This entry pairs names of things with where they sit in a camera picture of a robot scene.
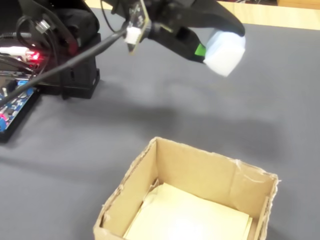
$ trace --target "black wire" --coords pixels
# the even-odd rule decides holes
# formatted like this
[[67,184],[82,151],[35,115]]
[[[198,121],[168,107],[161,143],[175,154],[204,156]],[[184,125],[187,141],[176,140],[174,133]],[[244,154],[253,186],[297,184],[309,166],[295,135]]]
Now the black wire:
[[[49,43],[51,45],[51,49],[52,49],[52,52],[53,52],[55,65],[58,67],[60,65],[60,61],[59,61],[59,57],[58,57],[58,43],[57,43],[56,36],[55,36],[54,32],[51,29],[48,30],[48,33],[46,35],[48,36],[48,40],[49,40]],[[64,93],[64,87],[65,87],[64,86],[64,81],[63,81],[62,76],[60,76],[60,74],[58,75],[58,78],[59,78],[59,82],[60,82],[61,96],[62,96],[62,99],[65,100],[67,98],[67,96]]]
[[119,38],[121,38],[123,35],[126,34],[126,28],[127,26],[124,26],[124,28],[120,29],[119,31],[116,31],[111,36],[107,37],[105,40],[99,42],[95,46],[91,47],[90,49],[80,53],[79,55],[71,58],[70,60],[66,61],[64,64],[57,66],[47,72],[44,72],[41,75],[36,76],[32,80],[28,81],[26,84],[18,87],[16,90],[11,92],[8,96],[4,97],[2,100],[0,100],[0,107],[4,106],[14,98],[18,97],[21,93],[28,90],[29,88],[32,88],[33,86],[37,85],[38,83],[42,82],[43,80],[52,77],[55,74],[60,73],[61,71],[64,71],[68,68],[72,68],[75,65],[81,63],[82,61],[85,61],[89,58],[92,58],[96,55],[99,55],[103,53],[106,49],[108,49],[113,43],[115,43]]
[[101,11],[102,11],[102,14],[103,14],[103,17],[104,17],[104,20],[106,22],[106,24],[108,25],[108,27],[110,28],[110,30],[112,32],[115,32],[115,30],[113,29],[113,27],[110,25],[110,22],[108,21],[108,18],[107,18],[107,15],[106,15],[106,12],[104,10],[104,6],[103,6],[103,0],[100,0],[100,6],[101,6]]

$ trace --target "cardboard edge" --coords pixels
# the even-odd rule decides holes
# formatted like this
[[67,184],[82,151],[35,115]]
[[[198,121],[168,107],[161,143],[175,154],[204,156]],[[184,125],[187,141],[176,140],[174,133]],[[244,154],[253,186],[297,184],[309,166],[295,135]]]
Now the cardboard edge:
[[259,240],[266,240],[267,239],[267,233],[268,233],[267,231],[268,231],[268,225],[269,225],[269,220],[270,220],[270,215],[271,215],[271,208],[273,206],[274,199],[275,199],[277,192],[278,192],[279,182],[280,182],[279,178],[276,175],[276,179],[274,181],[273,188],[271,191],[271,196],[269,198],[269,201],[267,202],[265,214],[263,216],[262,228],[260,229],[259,238],[257,238]]
[[216,157],[223,157],[223,158],[226,158],[228,159],[229,161],[233,162],[240,170],[241,170],[241,165],[243,166],[246,166],[246,167],[249,167],[249,168],[252,168],[252,169],[255,169],[257,170],[260,174],[264,174],[264,175],[268,175],[270,176],[272,179],[276,180],[276,181],[279,181],[278,180],[278,175],[277,174],[274,174],[274,173],[270,173],[270,172],[267,172],[265,171],[264,169],[258,167],[258,166],[254,166],[254,165],[251,165],[251,164],[248,164],[248,163],[245,163],[239,159],[234,159],[234,158],[231,158],[231,157],[228,157],[228,156],[224,156],[222,154],[219,154],[219,153],[216,153],[216,152],[209,152],[209,151],[206,151],[206,150],[203,150],[203,149],[199,149],[199,148],[196,148],[194,146],[190,146],[190,145],[187,145],[185,143],[180,143],[180,142],[176,142],[176,141],[173,141],[173,140],[169,140],[169,139],[165,139],[165,138],[162,138],[162,137],[155,137],[155,139],[157,139],[157,141],[164,141],[164,142],[167,142],[167,143],[170,143],[170,144],[175,144],[175,145],[180,145],[184,148],[193,148],[195,149],[196,151],[199,151],[199,152],[202,152],[202,153],[205,153],[207,155],[210,155],[210,156],[216,156]]
[[128,180],[128,178],[131,176],[131,174],[135,171],[135,169],[139,166],[141,161],[144,159],[145,155],[149,152],[149,150],[154,146],[154,144],[157,143],[158,137],[153,138],[147,147],[139,154],[138,157],[135,158],[135,160],[131,163],[128,171],[125,173],[122,181],[120,182],[119,186],[115,189],[115,191],[112,193],[112,195],[106,200],[106,202],[102,205],[102,209],[99,213],[99,216],[93,226],[93,234],[95,236],[95,239],[104,239],[104,238],[99,238],[99,236],[104,235],[112,235],[107,229],[102,228],[102,224],[104,222],[104,215],[105,213],[111,208],[114,200],[120,195],[120,193],[123,190],[123,186]]

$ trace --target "electronic components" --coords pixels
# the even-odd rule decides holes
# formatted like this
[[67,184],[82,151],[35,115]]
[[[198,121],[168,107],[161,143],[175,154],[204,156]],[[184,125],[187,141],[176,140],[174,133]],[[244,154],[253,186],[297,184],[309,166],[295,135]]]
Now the electronic components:
[[[27,82],[28,80],[0,79],[0,99],[5,98],[7,94],[25,85]],[[38,96],[37,90],[29,88],[5,106],[0,107],[0,142],[9,140]]]

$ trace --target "red led light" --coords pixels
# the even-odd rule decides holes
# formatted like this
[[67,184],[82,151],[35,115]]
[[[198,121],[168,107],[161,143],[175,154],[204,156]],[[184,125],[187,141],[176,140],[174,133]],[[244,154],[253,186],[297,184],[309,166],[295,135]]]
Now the red led light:
[[33,60],[38,60],[39,57],[40,57],[40,54],[39,54],[38,52],[32,54],[32,59],[33,59]]

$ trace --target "green label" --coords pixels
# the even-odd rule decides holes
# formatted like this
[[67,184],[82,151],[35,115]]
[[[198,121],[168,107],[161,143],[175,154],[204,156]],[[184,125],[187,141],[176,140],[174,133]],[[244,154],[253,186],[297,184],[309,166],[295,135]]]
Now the green label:
[[196,48],[195,50],[195,55],[198,55],[198,56],[205,56],[206,55],[206,47],[203,46],[201,43],[199,44],[199,46]]

